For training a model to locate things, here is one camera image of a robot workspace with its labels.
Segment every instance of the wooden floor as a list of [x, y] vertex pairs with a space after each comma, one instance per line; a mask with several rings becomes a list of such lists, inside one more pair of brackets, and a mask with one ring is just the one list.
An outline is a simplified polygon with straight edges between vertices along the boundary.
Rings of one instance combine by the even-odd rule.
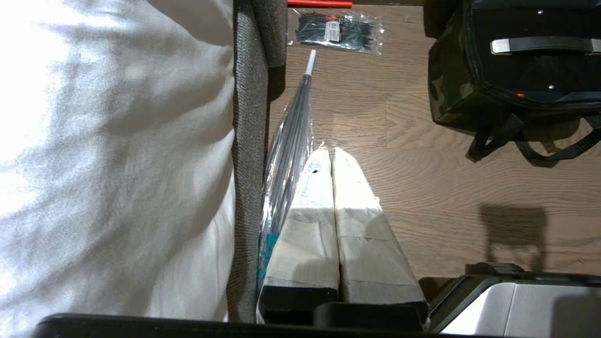
[[[416, 276], [456, 277], [466, 264], [485, 260], [601, 274], [601, 145], [554, 168], [532, 166], [514, 144], [473, 163], [465, 157], [472, 136], [430, 118], [426, 75], [434, 40], [424, 34], [423, 9], [355, 9], [383, 16], [384, 55], [318, 51], [315, 137], [359, 161]], [[288, 48], [285, 90], [270, 106], [270, 137], [309, 51]], [[581, 126], [554, 144], [567, 146], [587, 130]], [[532, 146], [545, 153], [541, 142]]]

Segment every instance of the black strap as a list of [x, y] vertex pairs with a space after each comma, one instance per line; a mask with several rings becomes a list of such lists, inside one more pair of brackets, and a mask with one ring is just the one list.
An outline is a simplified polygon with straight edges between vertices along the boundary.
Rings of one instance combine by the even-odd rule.
[[492, 140], [486, 144], [492, 131], [491, 127], [481, 128], [474, 137], [474, 141], [469, 148], [469, 155], [474, 159], [480, 159], [490, 155], [490, 153], [506, 145], [518, 132], [524, 127], [524, 122], [514, 114], [503, 124], [503, 127], [495, 133]]
[[534, 151], [534, 149], [532, 149], [532, 147], [530, 147], [528, 144], [528, 141], [526, 140], [526, 137], [522, 131], [519, 131], [516, 134], [514, 141], [516, 142], [517, 148], [520, 150], [520, 152], [522, 152], [522, 155], [529, 160], [553, 162], [561, 161], [563, 159], [577, 158], [601, 141], [601, 114], [587, 114], [583, 115], [583, 117], [588, 124], [593, 127], [593, 130], [590, 132], [590, 134], [585, 136], [580, 141], [572, 144], [568, 148], [562, 149], [553, 155], [543, 156]]
[[599, 141], [601, 141], [601, 114], [591, 113], [583, 115], [584, 119], [591, 125], [593, 131], [590, 132], [586, 137], [569, 146], [568, 148], [562, 149], [559, 152], [554, 153], [550, 156], [543, 156], [528, 144], [526, 136], [522, 132], [524, 123], [514, 114], [510, 115], [507, 121], [503, 124], [503, 127], [495, 133], [492, 140], [486, 144], [486, 141], [490, 137], [491, 128], [485, 127], [480, 129], [474, 141], [469, 148], [469, 155], [474, 159], [480, 159], [488, 156], [496, 149], [507, 144], [507, 142], [515, 141], [517, 148], [522, 152], [525, 158], [528, 160], [536, 161], [561, 161], [563, 159], [577, 158], [581, 154], [585, 153], [588, 149], [591, 149]]

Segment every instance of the plastic bag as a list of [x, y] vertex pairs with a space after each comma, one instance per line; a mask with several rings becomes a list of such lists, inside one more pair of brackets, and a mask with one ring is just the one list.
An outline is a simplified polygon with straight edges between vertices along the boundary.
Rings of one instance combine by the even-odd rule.
[[331, 12], [333, 14], [289, 9], [288, 45], [382, 54], [384, 27], [381, 17], [359, 12]]
[[307, 71], [300, 80], [294, 99], [284, 111], [265, 169], [257, 296], [263, 285], [271, 252], [284, 225], [299, 177], [309, 155], [313, 152], [310, 96], [315, 54], [315, 50], [311, 51]]

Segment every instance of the red rod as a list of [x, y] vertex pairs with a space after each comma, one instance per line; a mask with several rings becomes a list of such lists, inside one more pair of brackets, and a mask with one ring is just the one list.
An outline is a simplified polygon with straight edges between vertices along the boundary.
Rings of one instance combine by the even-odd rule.
[[288, 0], [288, 7], [352, 8], [352, 1]]

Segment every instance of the white bedsheet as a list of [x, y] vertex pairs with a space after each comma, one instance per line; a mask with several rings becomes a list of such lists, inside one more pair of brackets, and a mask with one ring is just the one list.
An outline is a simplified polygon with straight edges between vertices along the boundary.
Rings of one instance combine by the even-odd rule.
[[0, 337], [227, 317], [232, 22], [232, 0], [3, 4]]

